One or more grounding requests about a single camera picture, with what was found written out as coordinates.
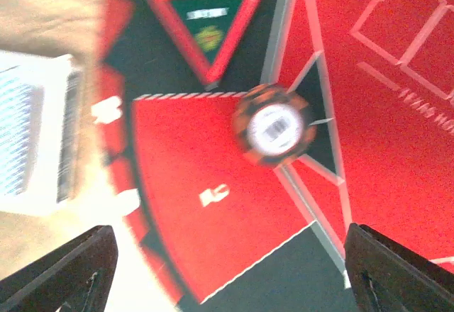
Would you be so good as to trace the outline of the triangular all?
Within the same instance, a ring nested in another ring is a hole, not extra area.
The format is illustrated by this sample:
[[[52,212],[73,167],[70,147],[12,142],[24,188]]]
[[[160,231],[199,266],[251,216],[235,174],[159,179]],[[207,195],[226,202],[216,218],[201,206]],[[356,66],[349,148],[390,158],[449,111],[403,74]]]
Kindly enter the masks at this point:
[[[147,0],[207,90],[216,88],[262,0]]]

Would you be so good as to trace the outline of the brown poker chip stack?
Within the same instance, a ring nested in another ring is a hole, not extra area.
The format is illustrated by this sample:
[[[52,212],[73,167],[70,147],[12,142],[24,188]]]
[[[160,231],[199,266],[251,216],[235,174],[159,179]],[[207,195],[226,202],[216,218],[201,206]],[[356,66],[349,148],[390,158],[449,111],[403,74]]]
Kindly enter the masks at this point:
[[[309,102],[278,84],[261,84],[240,99],[233,131],[244,157],[276,167],[301,157],[316,138]]]

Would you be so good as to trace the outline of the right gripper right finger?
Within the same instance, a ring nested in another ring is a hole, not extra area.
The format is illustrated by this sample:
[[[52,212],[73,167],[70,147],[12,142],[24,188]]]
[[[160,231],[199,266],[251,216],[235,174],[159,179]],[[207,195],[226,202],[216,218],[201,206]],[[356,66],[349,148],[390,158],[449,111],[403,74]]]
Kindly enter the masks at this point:
[[[345,267],[360,311],[452,311],[453,273],[365,224],[352,223]]]

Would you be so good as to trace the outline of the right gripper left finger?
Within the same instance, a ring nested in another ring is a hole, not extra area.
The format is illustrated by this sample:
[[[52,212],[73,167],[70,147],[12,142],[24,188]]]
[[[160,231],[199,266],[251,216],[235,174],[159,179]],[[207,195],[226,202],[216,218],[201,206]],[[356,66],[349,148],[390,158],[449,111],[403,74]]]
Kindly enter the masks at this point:
[[[1,280],[2,311],[103,311],[118,262],[110,225],[97,225]]]

